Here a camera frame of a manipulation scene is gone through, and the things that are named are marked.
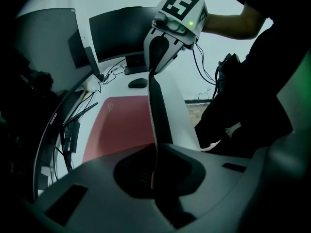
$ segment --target black cable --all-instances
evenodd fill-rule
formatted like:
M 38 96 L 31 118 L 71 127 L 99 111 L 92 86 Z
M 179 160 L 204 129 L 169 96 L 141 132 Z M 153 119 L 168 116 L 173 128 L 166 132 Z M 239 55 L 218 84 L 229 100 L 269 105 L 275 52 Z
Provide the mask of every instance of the black cable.
M 116 63 L 113 67 L 111 67 L 111 69 L 107 72 L 106 77 L 104 77 L 104 80 L 108 77 L 109 72 L 110 72 L 117 64 L 119 64 L 120 62 L 122 62 L 122 61 L 124 61 L 124 60 L 126 60 L 126 59 L 120 60 L 120 61 L 119 61 L 118 63 Z
M 89 103 L 90 103 L 90 102 L 92 101 L 92 99 L 93 99 L 93 96 L 94 96 L 95 92 L 96 92 L 96 91 L 92 92 L 92 94 L 90 95 L 91 99 L 88 101 L 86 107 L 85 107 L 81 112 L 83 112 L 83 111 L 85 111 L 85 110 L 87 109 Z
M 61 150 L 59 150 L 59 148 L 58 148 L 57 146 L 55 146 L 53 143 L 50 143 L 50 144 L 51 144 L 58 152 L 60 152 L 62 156 L 64 156 L 64 155 L 63 155 L 63 152 L 62 152 Z
M 201 95 L 202 93 L 206 93 L 206 94 L 207 94 L 207 99 L 209 99 L 208 93 L 207 93 L 206 91 L 201 91 L 201 92 L 199 93 L 199 95 L 198 95 L 198 100 L 200 100 L 200 95 Z
M 99 90 L 96 89 L 93 93 L 95 93 L 96 91 L 98 91 L 99 93 L 102 92 L 101 82 L 100 82 L 100 81 L 98 82 L 98 85 L 99 85 Z M 83 101 L 81 101 L 81 102 L 76 106 L 76 109 L 70 114 L 70 116 L 68 117 L 67 121 L 63 124 L 63 127 L 64 127 L 67 123 L 70 122 L 70 120 L 72 119 L 73 114 L 74 114 L 75 111 L 79 108 L 79 106 L 80 106 L 82 103 L 84 103 L 86 100 L 88 100 L 91 96 L 92 96 L 92 94 L 89 95 L 86 99 L 84 99 Z
M 212 84 L 212 85 L 215 85 L 214 83 L 211 83 L 210 81 L 208 81 L 206 78 L 203 77 L 203 75 L 202 75 L 202 73 L 201 73 L 201 71 L 200 71 L 200 69 L 199 69 L 198 63 L 196 62 L 194 49 L 192 50 L 192 53 L 193 53 L 193 57 L 194 57 L 194 61 L 195 61 L 196 68 L 198 69 L 198 71 L 199 71 L 201 77 L 202 77 L 207 83 Z
M 86 105 L 86 107 L 84 108 L 84 110 L 83 111 L 85 111 L 86 110 L 86 108 L 87 108 L 87 106 L 89 105 L 89 103 L 92 101 L 92 98 L 93 98 L 93 96 L 94 96 L 94 94 L 95 94 L 95 92 L 97 92 L 97 91 L 99 91 L 99 93 L 101 93 L 102 92 L 102 89 L 101 89 L 101 84 L 100 84 L 101 82 L 98 82 L 98 84 L 99 84 L 99 89 L 100 90 L 95 90 L 95 91 L 93 91 L 92 92 L 92 94 L 90 95 L 90 96 L 92 96 L 91 97 L 91 99 L 88 101 L 88 103 L 87 103 L 87 105 Z
M 197 46 L 197 48 L 198 48 L 198 50 L 199 50 L 199 52 L 200 52 L 200 54 L 201 54 L 201 56 L 202 56 L 202 67 L 203 67 L 203 70 L 204 70 L 204 73 L 206 74 L 206 76 L 210 79 L 210 80 L 212 80 L 212 81 L 214 81 L 215 82 L 215 80 L 213 80 L 212 79 L 212 77 L 210 76 L 210 74 L 205 70 L 205 68 L 204 68 L 204 51 L 203 51 L 203 49 L 199 46 L 199 44 L 197 44 L 196 43 L 196 46 Z
M 117 68 L 116 68 L 115 70 L 113 70 L 113 71 L 110 72 L 110 74 L 113 74 L 113 75 L 114 75 L 113 79 L 110 80 L 110 81 L 108 81 L 107 83 L 104 83 L 104 82 L 103 82 L 103 84 L 109 84 L 111 81 L 113 81 L 113 80 L 116 79 L 116 76 L 117 76 L 117 75 L 119 75 L 119 74 L 121 74 L 121 73 L 124 73 L 124 72 L 125 72 L 125 69 L 124 69 L 124 67 L 123 67 L 122 65 L 121 65 L 121 67 L 123 68 L 123 72 L 119 72 L 119 73 L 115 74 L 113 71 L 117 70 Z

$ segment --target person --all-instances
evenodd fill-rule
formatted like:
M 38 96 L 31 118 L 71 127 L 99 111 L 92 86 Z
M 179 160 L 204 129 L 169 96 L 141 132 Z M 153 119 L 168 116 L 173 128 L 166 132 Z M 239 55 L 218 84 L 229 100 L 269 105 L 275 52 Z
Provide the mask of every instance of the person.
M 251 157 L 292 131 L 276 95 L 310 48 L 310 0 L 237 1 L 244 5 L 240 15 L 209 14 L 203 32 L 254 39 L 267 18 L 273 25 L 257 37 L 239 78 L 215 97 L 195 130 L 203 149 L 221 140 L 210 152 Z

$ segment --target black pants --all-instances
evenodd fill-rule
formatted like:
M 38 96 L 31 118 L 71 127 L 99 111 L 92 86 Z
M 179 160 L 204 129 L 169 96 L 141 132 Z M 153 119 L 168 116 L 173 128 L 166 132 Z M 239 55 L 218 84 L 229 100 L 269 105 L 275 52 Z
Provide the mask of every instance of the black pants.
M 215 97 L 195 127 L 201 148 L 222 140 L 212 152 L 249 156 L 293 130 L 276 95 L 310 47 L 310 35 L 301 37 L 273 25 L 256 39 L 239 78 Z M 238 122 L 241 130 L 231 140 L 225 128 Z

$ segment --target red desk mat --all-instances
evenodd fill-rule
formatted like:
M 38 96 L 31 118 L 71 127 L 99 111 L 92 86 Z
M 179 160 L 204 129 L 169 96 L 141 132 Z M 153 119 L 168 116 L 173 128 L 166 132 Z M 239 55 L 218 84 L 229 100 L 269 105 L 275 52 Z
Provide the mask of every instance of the red desk mat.
M 154 142 L 148 96 L 108 98 L 88 137 L 83 163 Z

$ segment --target computer monitor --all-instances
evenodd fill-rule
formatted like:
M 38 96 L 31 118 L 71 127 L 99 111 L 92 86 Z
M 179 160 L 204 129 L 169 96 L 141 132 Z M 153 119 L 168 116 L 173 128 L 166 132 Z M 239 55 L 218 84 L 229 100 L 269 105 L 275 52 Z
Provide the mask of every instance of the computer monitor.
M 91 66 L 94 61 L 83 47 L 74 9 L 46 9 L 17 17 L 11 47 L 15 69 L 8 79 L 15 79 L 20 87 L 11 97 L 25 102 L 22 109 L 15 102 L 13 117 L 21 119 L 14 119 L 15 123 L 23 122 L 18 132 L 22 147 L 29 160 L 35 160 L 31 183 L 36 198 L 38 189 L 47 186 L 47 176 L 40 170 L 51 161 L 51 143 L 82 94 L 76 89 L 99 70 Z
M 89 19 L 94 49 L 99 62 L 126 57 L 126 74 L 145 66 L 143 43 L 157 13 L 156 8 L 129 7 Z

